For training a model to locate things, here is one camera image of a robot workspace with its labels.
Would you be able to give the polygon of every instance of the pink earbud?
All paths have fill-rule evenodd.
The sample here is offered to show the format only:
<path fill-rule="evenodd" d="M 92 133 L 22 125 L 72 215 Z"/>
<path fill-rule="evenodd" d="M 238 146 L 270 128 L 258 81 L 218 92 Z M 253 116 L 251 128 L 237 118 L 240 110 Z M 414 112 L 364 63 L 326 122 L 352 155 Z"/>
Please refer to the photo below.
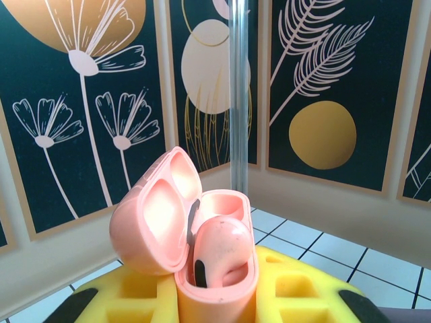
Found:
<path fill-rule="evenodd" d="M 223 287 L 224 276 L 244 265 L 253 253 L 253 237 L 241 221 L 220 215 L 204 222 L 196 233 L 193 253 L 198 287 Z"/>

